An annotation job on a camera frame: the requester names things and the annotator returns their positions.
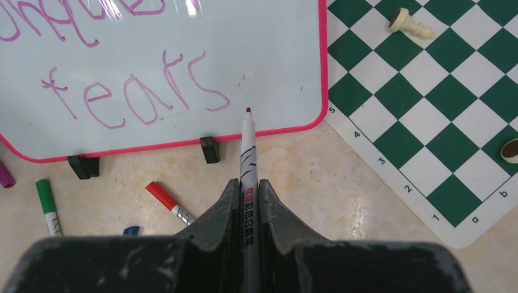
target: black clip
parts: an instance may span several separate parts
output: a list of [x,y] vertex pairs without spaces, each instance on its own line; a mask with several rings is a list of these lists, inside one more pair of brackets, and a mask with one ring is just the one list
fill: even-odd
[[200,139],[203,155],[207,164],[215,164],[219,162],[219,143],[214,141],[211,136],[202,137]]
[[84,158],[76,155],[67,157],[67,160],[80,180],[99,177],[99,157]]

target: pink frame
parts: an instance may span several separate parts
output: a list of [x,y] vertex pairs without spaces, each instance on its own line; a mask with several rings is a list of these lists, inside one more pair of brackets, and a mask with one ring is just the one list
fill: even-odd
[[[317,126],[324,120],[324,117],[326,116],[327,112],[327,102],[328,102],[328,96],[327,96],[327,7],[326,7],[326,0],[318,0],[318,29],[319,29],[319,43],[320,43],[320,82],[321,82],[321,88],[322,88],[322,110],[320,111],[320,114],[315,119],[315,121],[303,125],[303,126],[297,126],[297,127],[289,127],[289,128],[279,128],[279,129],[272,129],[272,130],[264,130],[264,131],[258,131],[257,136],[270,136],[273,134],[283,134],[283,133],[289,133],[289,132],[297,132],[297,131],[305,131],[312,129],[313,127]],[[233,139],[240,139],[241,134],[231,134],[228,136],[219,136],[215,137],[215,141],[217,142],[223,142],[226,140],[233,140]],[[11,145],[7,139],[5,139],[2,134],[0,134],[0,141],[6,145],[8,149],[10,149],[15,155],[19,156],[22,159],[25,159],[29,162],[34,163],[50,163],[50,162],[58,162],[58,161],[66,161],[67,157],[50,157],[47,159],[34,159],[32,157],[26,156],[22,153],[20,153],[18,150],[16,150],[13,145]],[[199,139],[192,139],[192,140],[185,140],[182,142],[167,142],[167,143],[160,143],[158,145],[148,145],[148,146],[136,146],[134,148],[123,148],[120,150],[109,150],[109,151],[98,151],[95,153],[88,153],[88,154],[81,154],[81,156],[84,157],[103,157],[103,156],[110,156],[113,154],[123,154],[123,153],[133,153],[137,151],[149,151],[149,150],[158,150],[161,148],[171,148],[171,147],[182,147],[184,145],[195,145],[200,143]]]

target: red marker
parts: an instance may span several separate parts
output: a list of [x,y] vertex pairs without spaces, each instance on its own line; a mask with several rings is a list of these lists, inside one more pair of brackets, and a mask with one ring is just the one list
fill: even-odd
[[156,181],[148,184],[146,189],[168,210],[173,212],[185,225],[189,226],[194,222],[194,219],[187,212],[182,210],[180,205],[169,194],[167,194],[167,192],[160,187]]

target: red marker cap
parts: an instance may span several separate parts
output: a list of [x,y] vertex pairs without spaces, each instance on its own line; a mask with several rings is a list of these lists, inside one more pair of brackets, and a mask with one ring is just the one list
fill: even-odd
[[168,210],[172,210],[178,203],[162,188],[156,181],[147,184],[149,191],[157,200],[159,200]]

